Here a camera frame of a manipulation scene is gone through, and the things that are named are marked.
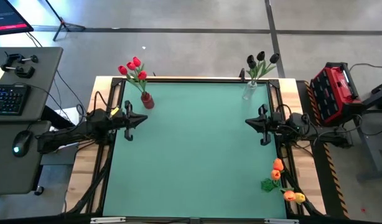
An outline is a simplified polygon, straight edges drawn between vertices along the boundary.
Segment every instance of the vase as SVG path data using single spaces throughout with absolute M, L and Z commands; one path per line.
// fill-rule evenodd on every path
M 155 106 L 154 99 L 152 99 L 151 94 L 144 92 L 141 94 L 141 101 L 145 108 L 147 109 L 153 109 Z
M 253 84 L 252 81 L 249 81 L 248 84 L 245 86 L 242 98 L 246 100 L 252 98 L 253 93 L 256 91 L 257 87 L 258 84 L 256 83 L 256 81 Z

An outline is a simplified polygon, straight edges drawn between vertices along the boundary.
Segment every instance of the gray floor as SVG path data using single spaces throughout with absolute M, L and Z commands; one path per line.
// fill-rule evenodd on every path
M 42 0 L 10 0 L 33 25 L 57 26 Z M 68 22 L 87 27 L 269 29 L 264 0 L 51 0 Z M 382 0 L 271 0 L 277 30 L 382 30 Z M 270 34 L 54 33 L 33 32 L 45 47 L 64 48 L 60 73 L 87 105 L 97 75 L 117 75 L 118 65 L 133 56 L 158 76 L 236 77 L 245 58 L 260 50 L 273 52 Z M 326 62 L 382 65 L 382 35 L 278 35 L 286 78 L 310 80 Z M 32 47 L 25 34 L 0 36 L 0 47 Z M 361 95 L 382 82 L 382 70 L 355 67 L 353 79 Z M 278 77 L 276 70 L 269 74 Z M 57 80 L 64 108 L 76 98 Z M 58 98 L 57 90 L 52 95 Z M 52 100 L 48 105 L 57 109 Z M 382 179 L 359 183 L 355 176 L 370 168 L 365 150 L 356 147 L 331 153 L 352 219 L 382 222 Z M 51 215 L 62 209 L 71 167 L 44 170 L 46 192 L 35 197 L 0 198 L 0 218 Z

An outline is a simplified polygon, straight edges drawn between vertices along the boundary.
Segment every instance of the flower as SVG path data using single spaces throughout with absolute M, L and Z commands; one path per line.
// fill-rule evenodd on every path
M 258 56 L 256 57 L 256 59 L 258 59 L 259 62 L 261 62 L 262 60 L 264 60 L 264 56 L 265 56 L 265 53 L 264 51 L 261 51 Z
M 145 80 L 146 78 L 147 78 L 147 73 L 146 73 L 146 71 L 141 71 L 140 73 L 139 73 L 139 79 L 140 80 Z
M 278 170 L 271 171 L 272 180 L 279 180 L 281 178 L 281 173 Z
M 285 201 L 291 202 L 291 201 L 296 200 L 296 195 L 293 191 L 287 190 L 284 193 L 284 199 L 285 199 Z
M 295 201 L 298 204 L 301 204 L 302 202 L 305 201 L 305 196 L 302 193 L 295 193 L 295 197 L 296 197 Z
M 128 74 L 128 70 L 126 69 L 125 66 L 121 65 L 118 67 L 118 70 L 119 72 L 122 74 L 122 75 L 127 75 Z
M 253 55 L 249 55 L 246 59 L 246 63 L 248 63 L 250 69 L 256 68 L 256 62 L 254 61 Z
M 273 169 L 278 170 L 278 171 L 282 171 L 284 169 L 284 165 L 282 164 L 282 160 L 280 160 L 278 158 L 275 159 L 274 164 L 273 164 Z
M 136 67 L 140 66 L 141 65 L 141 62 L 140 60 L 137 58 L 137 57 L 134 57 L 133 58 L 133 63 Z
M 136 69 L 136 65 L 133 62 L 127 63 L 126 66 L 132 71 Z
M 275 54 L 273 54 L 273 55 L 271 56 L 271 58 L 270 58 L 270 62 L 271 62 L 271 63 L 277 63 L 278 60 L 279 60 L 279 53 L 275 53 Z

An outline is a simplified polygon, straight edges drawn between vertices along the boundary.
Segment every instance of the yellow and black striped tape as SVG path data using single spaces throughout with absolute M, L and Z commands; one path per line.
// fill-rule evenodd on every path
M 304 82 L 304 83 L 305 83 L 305 85 L 307 87 L 307 93 L 309 94 L 309 98 L 310 98 L 310 102 L 311 102 L 311 107 L 313 109 L 314 116 L 315 116 L 315 121 L 320 126 L 321 125 L 321 119 L 320 119 L 320 114 L 319 114 L 319 109 L 317 107 L 317 103 L 315 102 L 313 91 L 310 89 L 310 84 L 308 82 Z M 332 173 L 333 181 L 335 182 L 335 185 L 336 185 L 336 190 L 338 192 L 338 196 L 339 196 L 339 199 L 340 199 L 340 204 L 341 204 L 341 206 L 343 208 L 343 214 L 347 218 L 350 218 L 349 215 L 348 215 L 348 212 L 347 212 L 347 207 L 346 207 L 345 199 L 344 199 L 343 194 L 342 194 L 342 190 L 340 190 L 340 184 L 339 184 L 338 176 L 336 174 L 335 166 L 333 164 L 332 158 L 331 158 L 330 153 L 329 153 L 328 145 L 326 143 L 323 143 L 323 145 L 324 145 L 325 153 L 327 155 L 327 159 L 328 159 L 329 167 L 330 167 L 330 170 L 331 170 L 331 173 Z

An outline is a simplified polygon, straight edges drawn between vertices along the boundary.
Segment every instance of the monitor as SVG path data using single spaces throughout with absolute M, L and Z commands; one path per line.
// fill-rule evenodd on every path
M 31 32 L 34 29 L 8 0 L 0 0 L 0 35 Z

